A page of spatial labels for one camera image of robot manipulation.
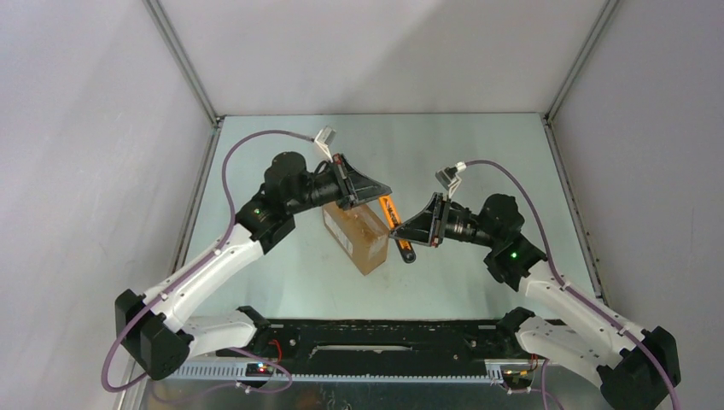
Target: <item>orange handle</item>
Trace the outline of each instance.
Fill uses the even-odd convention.
[[[396,226],[399,226],[402,223],[402,218],[400,218],[400,215],[397,214],[397,208],[394,207],[392,197],[389,195],[380,196],[379,201],[380,206],[382,206],[382,211],[385,214],[385,218],[387,219],[389,228],[393,229]],[[400,251],[403,261],[406,263],[412,263],[415,259],[417,259],[417,255],[415,254],[414,249],[412,249],[412,243],[397,239],[395,239],[395,242],[397,243],[397,249]]]

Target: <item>cardboard box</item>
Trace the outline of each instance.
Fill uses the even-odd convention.
[[[387,260],[389,228],[370,207],[342,211],[332,202],[322,207],[322,216],[327,231],[363,275]]]

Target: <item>metal panel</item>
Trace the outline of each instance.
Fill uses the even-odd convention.
[[[604,0],[163,2],[221,114],[543,112]]]
[[[216,110],[213,109],[211,101],[208,99],[208,95],[204,90],[203,84],[199,80],[198,74],[194,66],[189,60],[189,56],[184,50],[184,46],[181,44],[181,40],[178,39],[176,30],[173,28],[173,24],[168,20],[168,14],[161,5],[159,0],[143,0],[146,4],[146,9],[149,11],[151,18],[153,19],[156,27],[159,30],[159,34],[166,42],[166,47],[171,52],[173,59],[178,64],[178,68],[181,70],[181,74],[184,76],[186,83],[191,88],[191,92],[194,93],[194,97],[201,104],[208,121],[212,126],[216,126],[217,117]]]
[[[676,337],[687,408],[724,402],[722,5],[622,2],[554,125],[607,297]]]
[[[608,410],[610,406],[587,381],[573,373],[552,367],[548,369],[548,389],[568,409]],[[495,408],[497,410],[540,410],[540,394],[508,396],[499,386],[488,381],[477,383],[340,383],[299,382],[275,395],[245,394],[243,389],[219,389],[199,396],[219,381],[167,379],[150,384],[165,399],[192,400],[175,404],[176,410],[197,408],[264,408],[302,410],[439,410]],[[155,400],[146,391],[146,403]]]
[[[601,11],[598,13],[598,17],[593,23],[593,27],[591,27],[591,31],[588,33],[586,41],[583,42],[581,50],[578,51],[578,55],[575,57],[573,65],[569,69],[568,74],[566,74],[565,80],[561,84],[561,88],[556,93],[556,96],[553,98],[551,106],[546,111],[546,118],[550,122],[555,121],[558,110],[561,108],[561,105],[563,105],[565,97],[568,96],[570,87],[575,83],[575,79],[578,78],[581,70],[586,65],[586,62],[591,56],[591,53],[593,53],[593,50],[596,47],[598,41],[600,40],[601,35],[603,35],[606,27],[610,24],[611,18],[613,17],[614,12],[616,12],[619,3],[620,0],[606,0],[604,7],[601,8]]]

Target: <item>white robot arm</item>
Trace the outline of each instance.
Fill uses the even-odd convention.
[[[438,179],[456,189],[459,170],[443,169]],[[481,212],[473,214],[447,194],[435,193],[425,209],[394,228],[391,237],[432,247],[450,238],[490,248],[484,262],[493,277],[546,306],[566,324],[552,325],[518,307],[497,325],[511,343],[581,375],[600,388],[613,408],[656,408],[669,386],[673,390],[680,381],[674,337],[661,327],[646,331],[586,296],[521,234],[522,226],[513,196],[491,195]]]
[[[320,135],[330,139],[324,130]],[[120,344],[152,379],[169,376],[189,357],[247,346],[268,325],[251,307],[219,317],[192,314],[228,278],[294,230],[295,214],[328,202],[349,209],[390,194],[389,187],[358,172],[344,155],[325,157],[310,173],[302,155],[277,155],[259,192],[241,207],[224,236],[142,295],[126,290],[116,298],[116,330],[119,337],[125,334]]]

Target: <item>purple cable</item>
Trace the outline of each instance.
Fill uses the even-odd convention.
[[[241,382],[238,382],[238,384],[237,384],[237,382],[222,383],[222,384],[217,384],[217,385],[215,385],[215,386],[212,386],[212,387],[210,387],[210,388],[208,388],[208,389],[205,389],[205,390],[203,390],[202,392],[197,393],[197,394],[195,394],[195,395],[190,395],[190,396],[188,396],[188,397],[183,397],[183,398],[176,399],[176,400],[167,400],[167,399],[162,399],[162,398],[160,398],[160,397],[156,394],[155,389],[154,389],[153,387],[151,387],[151,395],[152,395],[152,396],[154,397],[154,399],[155,399],[156,401],[158,401],[158,402],[161,402],[161,403],[163,403],[163,404],[176,405],[176,404],[181,404],[181,403],[185,403],[185,402],[187,402],[187,401],[192,401],[192,400],[201,398],[201,397],[203,397],[203,396],[205,396],[205,395],[208,395],[209,393],[212,393],[212,392],[214,392],[214,391],[216,391],[216,390],[225,389],[225,388],[227,388],[227,387],[243,387],[245,391],[255,391],[255,392],[257,392],[257,393],[263,393],[263,394],[265,394],[265,395],[270,395],[270,394],[273,394],[273,393],[279,393],[280,391],[284,391],[284,390],[288,389],[289,387],[291,387],[292,382],[294,381],[294,379],[292,378],[291,373],[290,373],[287,369],[281,367],[279,364],[274,363],[273,361],[269,361],[269,360],[263,359],[263,358],[261,358],[261,357],[259,357],[259,356],[257,356],[257,355],[251,354],[251,353],[249,353],[249,352],[247,352],[247,351],[245,351],[245,350],[241,350],[240,348],[228,348],[228,349],[231,350],[232,352],[236,352],[236,353],[239,353],[239,354],[243,354],[243,355],[247,356],[247,357],[250,358],[250,359],[254,359],[254,360],[258,361],[258,362],[261,362],[261,363],[264,363],[264,364],[266,364],[266,365],[268,365],[268,366],[274,367],[275,369],[277,369],[277,370],[279,370],[280,372],[282,372],[282,373],[284,374],[284,376],[287,377],[287,383],[286,383],[284,386],[279,387],[279,388],[276,388],[276,389],[258,389],[258,388],[255,388],[255,387],[247,386],[246,384],[242,384]]]
[[[238,143],[235,143],[231,149],[229,149],[229,152],[226,154],[226,157],[224,158],[224,162],[221,165],[221,184],[224,187],[224,195],[226,196],[226,201],[229,203],[229,224],[226,226],[226,231],[224,232],[224,235],[219,240],[219,243],[226,243],[226,240],[229,239],[229,236],[231,235],[231,230],[234,228],[234,200],[231,198],[231,192],[229,191],[229,185],[226,182],[226,166],[229,163],[229,159],[231,158],[231,155],[234,154],[234,151],[238,149],[242,144],[246,143],[250,139],[254,139],[257,137],[261,137],[262,135],[269,135],[269,134],[282,134],[282,135],[288,135],[290,137],[299,138],[308,142],[314,141],[313,138],[310,138],[306,135],[301,135],[296,132],[291,131],[284,131],[284,130],[267,130],[267,131],[259,131],[255,132],[251,135],[246,136],[244,139],[239,141]],[[146,377],[146,372],[138,376],[137,378],[134,378],[132,381],[128,382],[127,384],[124,384],[122,386],[113,386],[108,381],[108,372],[111,367],[111,361],[113,360],[113,357],[115,356],[115,353],[118,351],[118,347],[120,346],[123,339],[128,336],[128,333],[133,329],[133,326],[135,326],[141,318],[148,313],[153,306],[155,306],[158,302],[161,301],[161,294],[167,294],[169,292],[172,292],[174,289],[179,287],[189,276],[193,275],[198,271],[202,266],[204,266],[207,262],[209,262],[214,257],[214,250],[210,251],[208,254],[204,255],[203,258],[201,258],[197,263],[195,263],[186,273],[179,276],[176,280],[171,282],[164,290],[162,290],[158,296],[151,299],[151,301],[143,308],[140,312],[136,314],[136,316],[133,317],[127,324],[126,327],[123,328],[122,331],[120,331],[118,337],[116,337],[115,341],[111,345],[111,349],[108,350],[108,354],[106,354],[106,360],[103,361],[103,369],[101,370],[101,385],[103,388],[110,392],[110,393],[118,393],[123,390],[129,389],[131,386],[137,384],[141,380],[143,380]]]
[[[508,390],[509,390],[509,391],[511,392],[511,394],[513,394],[513,395],[521,395],[521,394],[527,394],[527,393],[528,393],[528,389],[517,389],[517,390],[513,390],[513,389],[511,389],[510,387],[508,387],[508,384],[506,384],[505,382],[503,382],[501,385],[502,385],[502,387],[503,387],[503,389],[504,389],[505,391],[508,391]],[[560,408],[561,410],[565,410],[565,408],[563,408],[563,403],[561,403],[561,401],[560,401],[556,396],[554,396],[552,393],[549,393],[549,392],[547,392],[547,391],[545,391],[545,394],[544,394],[544,391],[545,391],[545,390],[543,390],[543,389],[531,389],[531,390],[530,390],[530,392],[532,392],[532,393],[540,393],[540,394],[543,396],[543,405],[544,405],[544,406],[547,406],[547,404],[546,404],[546,397],[549,396],[549,397],[551,397],[551,398],[553,399],[553,401],[556,402],[556,404],[558,405],[558,408]]]
[[[495,161],[473,160],[473,161],[465,162],[465,165],[467,167],[469,167],[471,165],[478,165],[478,164],[490,165],[492,167],[498,168],[518,188],[520,193],[523,195],[523,198],[525,198],[525,202],[528,203],[528,206],[530,207],[530,211],[533,213],[533,218],[535,219],[535,224],[538,226],[538,230],[540,231],[540,237],[543,239],[543,247],[546,249],[546,255],[548,255],[548,266],[551,267],[551,272],[553,273],[553,277],[556,279],[558,284],[560,284],[561,286],[565,285],[565,281],[563,280],[563,278],[561,278],[561,275],[558,274],[556,265],[555,265],[555,263],[553,263],[551,245],[548,243],[548,237],[546,236],[546,230],[543,229],[543,223],[540,221],[540,216],[538,215],[538,211],[535,209],[535,206],[533,205],[533,201],[531,201],[530,196],[528,196],[528,192],[526,192],[526,190],[523,188],[523,186],[520,184],[520,182],[518,182],[516,177],[513,176],[513,174],[508,172],[507,169],[505,169],[502,165],[500,165],[499,163],[497,163]],[[618,320],[612,318],[604,310],[602,310],[600,307],[596,306],[595,303],[589,301],[580,292],[578,292],[577,290],[575,290],[571,287],[566,287],[565,290],[567,290],[579,302],[583,303],[588,308],[593,310],[598,316],[604,318],[613,327],[615,327],[617,331],[623,331],[623,336],[627,337],[629,340],[631,340],[636,345],[637,348],[641,349],[641,352],[643,352],[644,355],[646,356],[646,358],[654,365],[654,367],[657,369],[659,376],[661,376],[664,384],[666,384],[666,390],[669,392],[669,396],[671,397],[671,404],[672,404],[674,410],[681,410],[679,396],[676,394],[674,385],[671,383],[671,379],[669,379],[669,375],[666,374],[665,370],[663,370],[663,366],[661,366],[661,363],[659,363],[656,356],[654,356],[654,354],[638,338],[636,338],[636,336],[634,336],[630,331],[624,330],[623,325],[621,325],[621,323],[619,323]],[[543,383],[541,383],[541,389],[545,391],[545,385]]]

